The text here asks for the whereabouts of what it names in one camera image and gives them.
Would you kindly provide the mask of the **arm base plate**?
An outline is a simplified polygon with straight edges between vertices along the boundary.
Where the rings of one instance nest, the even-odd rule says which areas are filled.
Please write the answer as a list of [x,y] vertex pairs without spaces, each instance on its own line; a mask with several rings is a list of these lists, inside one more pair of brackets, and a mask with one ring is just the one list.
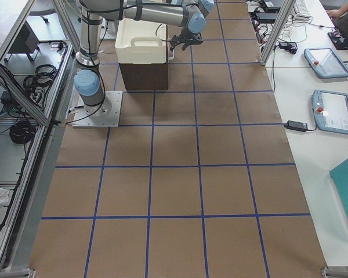
[[73,127],[118,127],[121,113],[123,91],[106,91],[106,97],[101,108],[84,106],[82,98],[79,97],[77,109],[71,124]]

